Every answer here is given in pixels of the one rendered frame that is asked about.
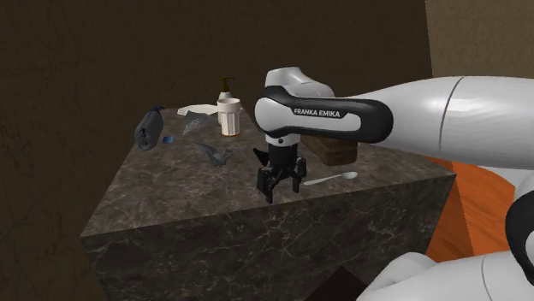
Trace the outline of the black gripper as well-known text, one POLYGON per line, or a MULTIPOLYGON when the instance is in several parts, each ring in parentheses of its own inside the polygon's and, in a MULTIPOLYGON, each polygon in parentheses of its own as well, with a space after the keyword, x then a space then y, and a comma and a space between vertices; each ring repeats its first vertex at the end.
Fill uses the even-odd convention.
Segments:
POLYGON ((257 189, 264 195, 268 204, 273 204, 275 186, 288 177, 292 178, 292 190, 300 191, 300 184, 307 175, 306 159, 298 156, 298 145, 268 145, 269 168, 260 168, 257 174, 257 189))

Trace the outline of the white spoon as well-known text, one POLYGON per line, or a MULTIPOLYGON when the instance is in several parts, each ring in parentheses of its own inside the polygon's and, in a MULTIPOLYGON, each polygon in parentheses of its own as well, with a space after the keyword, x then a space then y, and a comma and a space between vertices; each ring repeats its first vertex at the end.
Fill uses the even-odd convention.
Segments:
POLYGON ((308 181, 305 181, 303 183, 304 186, 312 186, 312 185, 316 185, 316 184, 319 184, 319 183, 322 183, 322 182, 325 182, 325 181, 328 181, 328 180, 333 180, 335 178, 343 178, 345 180, 352 180, 352 179, 355 179, 359 174, 355 171, 352 171, 352 172, 344 172, 344 173, 340 173, 340 174, 335 174, 335 175, 331 175, 331 176, 328 176, 328 177, 323 177, 323 178, 320 178, 320 179, 315 179, 315 180, 308 180, 308 181))

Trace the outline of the brown rectangular block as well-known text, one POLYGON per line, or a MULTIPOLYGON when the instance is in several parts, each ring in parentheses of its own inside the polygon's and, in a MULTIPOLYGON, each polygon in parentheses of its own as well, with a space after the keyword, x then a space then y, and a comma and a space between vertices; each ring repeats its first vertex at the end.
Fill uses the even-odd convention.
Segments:
POLYGON ((301 142, 326 166, 342 166, 357 161, 359 143, 356 141, 302 135, 301 142))

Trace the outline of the grey origami crane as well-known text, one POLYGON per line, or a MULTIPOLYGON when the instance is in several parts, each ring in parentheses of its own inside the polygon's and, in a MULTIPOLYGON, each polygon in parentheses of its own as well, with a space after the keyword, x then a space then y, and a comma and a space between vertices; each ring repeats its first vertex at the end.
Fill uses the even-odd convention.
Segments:
POLYGON ((243 151, 243 148, 218 150, 210 145, 205 145, 202 143, 194 142, 193 144, 203 156, 206 156, 210 160, 211 164, 214 167, 219 168, 224 166, 230 156, 233 155, 235 152, 243 151))

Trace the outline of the white ribbed cup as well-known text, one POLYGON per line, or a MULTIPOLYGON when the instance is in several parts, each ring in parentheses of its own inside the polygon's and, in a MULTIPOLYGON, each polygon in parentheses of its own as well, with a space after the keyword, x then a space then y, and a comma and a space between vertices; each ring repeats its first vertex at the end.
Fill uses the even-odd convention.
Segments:
POLYGON ((218 120, 223 136, 232 137, 240 133, 239 98, 223 98, 217 101, 218 120))

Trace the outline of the soap dispenser with brown pump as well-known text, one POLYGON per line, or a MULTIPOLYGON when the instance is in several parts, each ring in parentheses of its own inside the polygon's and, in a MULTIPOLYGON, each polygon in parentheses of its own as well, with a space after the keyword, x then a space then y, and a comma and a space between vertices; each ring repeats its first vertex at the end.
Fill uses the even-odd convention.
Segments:
POLYGON ((229 77, 229 76, 221 77, 219 79, 221 81, 221 89, 220 89, 219 96, 218 96, 219 100, 225 99, 225 98, 232 98, 230 87, 228 85, 228 80, 233 80, 233 79, 234 77, 229 77))

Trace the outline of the white plate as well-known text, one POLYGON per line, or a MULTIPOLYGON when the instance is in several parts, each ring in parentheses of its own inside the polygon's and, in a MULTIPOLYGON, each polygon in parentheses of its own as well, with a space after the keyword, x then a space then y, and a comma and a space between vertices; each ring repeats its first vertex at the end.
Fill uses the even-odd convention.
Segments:
POLYGON ((186 115, 188 112, 213 115, 218 112, 218 107, 212 104, 194 104, 179 108, 177 110, 178 115, 186 115))

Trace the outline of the dark blue rolled cloth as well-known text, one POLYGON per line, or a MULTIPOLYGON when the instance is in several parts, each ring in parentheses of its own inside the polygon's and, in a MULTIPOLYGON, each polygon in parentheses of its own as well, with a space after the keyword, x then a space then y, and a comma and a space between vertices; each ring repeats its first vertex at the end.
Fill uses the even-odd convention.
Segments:
POLYGON ((161 105, 149 110, 135 129, 135 142, 142 151, 150 151, 158 143, 163 130, 162 110, 161 105))

